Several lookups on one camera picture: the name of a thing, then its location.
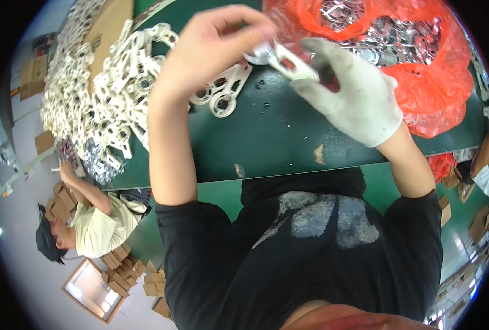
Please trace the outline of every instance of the hand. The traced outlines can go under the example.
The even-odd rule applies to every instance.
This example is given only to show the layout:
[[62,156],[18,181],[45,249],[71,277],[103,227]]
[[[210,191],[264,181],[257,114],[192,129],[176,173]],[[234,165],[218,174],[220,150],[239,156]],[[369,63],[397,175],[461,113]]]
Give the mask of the hand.
[[366,147],[380,145],[397,131],[402,111],[393,94],[398,85],[393,77],[330,41],[305,38],[301,45],[316,53],[314,68],[333,69],[340,91],[333,93],[319,83],[295,80],[290,86],[297,94],[336,128]]
[[[246,23],[245,28],[239,23]],[[199,87],[271,40],[277,28],[261,12],[232,5],[195,14],[163,65],[151,95],[189,98]]]
[[75,178],[72,163],[65,159],[62,160],[59,164],[59,175],[61,176],[61,181],[63,181],[65,184],[69,184],[69,182]]

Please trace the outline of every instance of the white shirt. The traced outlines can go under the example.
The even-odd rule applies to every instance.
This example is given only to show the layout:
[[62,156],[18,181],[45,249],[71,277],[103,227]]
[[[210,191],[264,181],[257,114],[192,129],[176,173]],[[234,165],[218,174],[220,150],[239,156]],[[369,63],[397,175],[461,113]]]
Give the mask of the white shirt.
[[472,180],[489,197],[489,165],[483,166]]
[[140,222],[146,206],[138,201],[127,201],[124,196],[118,199],[109,193],[112,200],[111,214],[107,215],[96,207],[87,209],[77,203],[77,210],[70,226],[76,229],[76,252],[88,258],[98,258],[120,246]]

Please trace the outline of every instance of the orange plastic bag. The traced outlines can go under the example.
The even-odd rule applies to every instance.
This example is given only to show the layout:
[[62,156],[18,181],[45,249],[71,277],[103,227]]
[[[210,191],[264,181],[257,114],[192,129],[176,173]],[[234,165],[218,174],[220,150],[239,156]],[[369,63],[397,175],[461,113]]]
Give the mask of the orange plastic bag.
[[454,155],[452,153],[428,156],[426,157],[428,164],[430,164],[435,183],[439,183],[443,178],[450,174],[452,166],[457,166]]
[[322,3],[263,0],[263,11],[279,27],[280,42],[299,56],[304,53],[299,40],[306,36],[344,41],[365,33],[377,17],[401,21],[441,17],[440,47],[431,65],[403,63],[381,70],[398,81],[395,97],[413,134],[431,138],[463,121],[465,102],[474,87],[468,71],[472,54],[457,19],[442,0],[363,0],[365,14],[340,32],[322,26]]

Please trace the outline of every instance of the green table surface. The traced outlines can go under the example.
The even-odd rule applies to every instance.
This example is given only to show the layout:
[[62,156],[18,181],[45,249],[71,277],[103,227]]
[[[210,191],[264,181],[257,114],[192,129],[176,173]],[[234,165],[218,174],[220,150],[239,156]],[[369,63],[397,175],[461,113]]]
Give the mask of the green table surface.
[[[160,22],[179,33],[200,10],[227,5],[224,0],[176,0],[145,22],[139,30]],[[259,0],[244,3],[261,9]],[[167,47],[155,43],[153,56],[166,54]],[[198,182],[235,180],[345,168],[386,162],[376,150],[338,131],[288,86],[289,80],[270,66],[254,66],[237,98],[237,109],[226,118],[216,118],[207,105],[194,106],[189,129]],[[414,137],[425,155],[479,146],[486,134],[483,102],[476,89],[466,102],[463,122],[431,139]],[[149,187],[148,153],[135,136],[130,144],[133,158],[125,171],[102,190]],[[315,150],[323,145],[323,163]],[[116,155],[118,150],[111,149]]]

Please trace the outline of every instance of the wooden frame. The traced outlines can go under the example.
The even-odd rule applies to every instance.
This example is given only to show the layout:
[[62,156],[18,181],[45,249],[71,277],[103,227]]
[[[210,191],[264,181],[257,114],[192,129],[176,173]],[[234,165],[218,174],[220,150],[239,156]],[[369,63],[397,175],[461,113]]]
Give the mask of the wooden frame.
[[98,318],[100,321],[104,322],[105,324],[109,324],[110,321],[112,320],[112,318],[114,317],[114,315],[116,314],[116,312],[118,311],[118,309],[120,308],[122,302],[125,300],[125,297],[121,297],[120,300],[118,301],[118,303],[116,304],[115,307],[113,307],[112,311],[110,312],[109,314],[109,317],[107,318],[107,320],[104,320],[102,317],[100,317],[99,315],[97,315],[96,313],[94,313],[93,311],[91,311],[89,309],[89,307],[86,307],[85,305],[83,305],[79,300],[77,300],[67,289],[66,289],[66,286],[72,281],[72,279],[74,278],[74,275],[79,271],[79,269],[86,263],[86,262],[89,262],[94,268],[96,268],[96,270],[98,270],[100,273],[102,273],[103,271],[96,265],[96,263],[94,261],[92,261],[91,259],[89,258],[84,258],[81,263],[76,267],[76,269],[74,269],[74,271],[70,274],[69,278],[65,281],[65,283],[63,284],[63,286],[61,287],[61,290],[63,290],[63,292],[65,294],[67,294],[72,300],[74,300],[79,306],[81,306],[83,309],[85,309],[87,312],[89,312],[90,314],[92,314],[93,316],[95,316],[96,318]]

